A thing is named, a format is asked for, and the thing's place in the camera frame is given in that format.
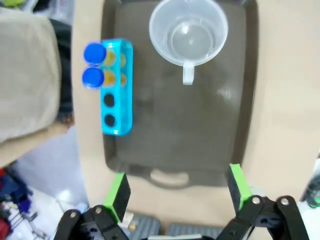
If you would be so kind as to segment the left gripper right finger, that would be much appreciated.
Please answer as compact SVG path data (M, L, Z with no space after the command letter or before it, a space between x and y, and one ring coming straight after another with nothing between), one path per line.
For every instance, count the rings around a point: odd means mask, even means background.
M227 185L235 210L219 235L221 240L247 240L255 228L267 229L273 240L308 240L295 199L284 195L275 201L254 195L239 164L230 164Z

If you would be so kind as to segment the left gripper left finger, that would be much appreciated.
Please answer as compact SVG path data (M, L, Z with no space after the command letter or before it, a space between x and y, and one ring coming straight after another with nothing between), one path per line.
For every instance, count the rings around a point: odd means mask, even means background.
M131 188L124 172L117 173L105 202L90 207L84 213L67 210L61 217L55 240L127 240L119 226L124 219Z

